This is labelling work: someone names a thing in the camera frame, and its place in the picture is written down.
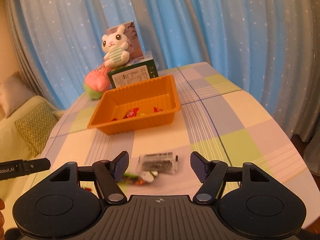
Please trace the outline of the left hand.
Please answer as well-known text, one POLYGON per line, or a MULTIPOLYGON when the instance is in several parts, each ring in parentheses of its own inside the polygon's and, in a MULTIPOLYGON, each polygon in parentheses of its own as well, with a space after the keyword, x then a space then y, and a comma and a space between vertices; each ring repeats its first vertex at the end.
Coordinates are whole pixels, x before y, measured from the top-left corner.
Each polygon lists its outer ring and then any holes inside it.
POLYGON ((5 203, 2 199, 0 199, 0 239, 4 238, 4 229, 3 229, 3 225, 5 222, 4 216, 2 211, 5 209, 5 203))

